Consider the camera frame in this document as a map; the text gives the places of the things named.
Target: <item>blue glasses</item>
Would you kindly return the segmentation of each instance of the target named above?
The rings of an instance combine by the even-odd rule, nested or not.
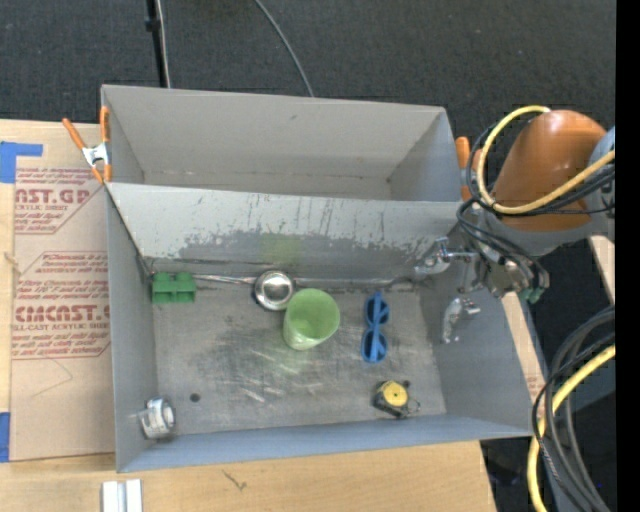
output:
[[[387,338],[380,326],[389,321],[389,305],[380,292],[375,292],[364,303],[364,317],[369,327],[362,335],[360,352],[369,363],[379,363],[387,355]]]

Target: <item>bin floor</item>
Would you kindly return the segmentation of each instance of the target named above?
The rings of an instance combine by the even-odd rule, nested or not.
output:
[[[374,290],[326,291],[340,307],[340,328],[307,351],[286,345],[284,312],[264,310],[248,285],[220,283],[198,290],[194,303],[154,305],[158,388],[175,407],[176,433],[392,419],[371,405],[376,385],[389,379],[410,382],[417,414],[445,413],[432,351],[438,336],[424,321],[420,291],[383,291],[389,351],[378,364],[360,355],[364,301]]]

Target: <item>green cup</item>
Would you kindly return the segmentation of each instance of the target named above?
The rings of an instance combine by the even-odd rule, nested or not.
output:
[[[340,309],[331,295],[315,288],[294,293],[284,314],[282,336],[291,348],[308,350],[329,339],[340,325]]]

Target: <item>yellow tape measure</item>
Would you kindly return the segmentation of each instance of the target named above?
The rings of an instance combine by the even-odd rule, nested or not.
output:
[[[406,418],[409,414],[420,409],[420,404],[410,398],[408,387],[409,381],[404,381],[402,384],[395,380],[382,382],[373,396],[373,406],[396,418]],[[412,409],[409,408],[410,401],[415,403],[415,407]]]

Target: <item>gray metal bin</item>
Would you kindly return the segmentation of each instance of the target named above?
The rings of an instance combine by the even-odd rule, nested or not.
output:
[[[118,471],[530,434],[500,301],[474,292],[482,314],[442,344],[462,269],[419,271],[460,205],[444,109],[128,86],[102,100]],[[284,312],[252,298],[267,269],[329,292],[338,332],[289,348]],[[191,273],[195,301],[153,303],[155,272]],[[390,347],[370,364],[359,347],[376,290]],[[372,407],[388,379],[409,381],[420,410]],[[154,396],[175,410],[166,440],[138,419]]]

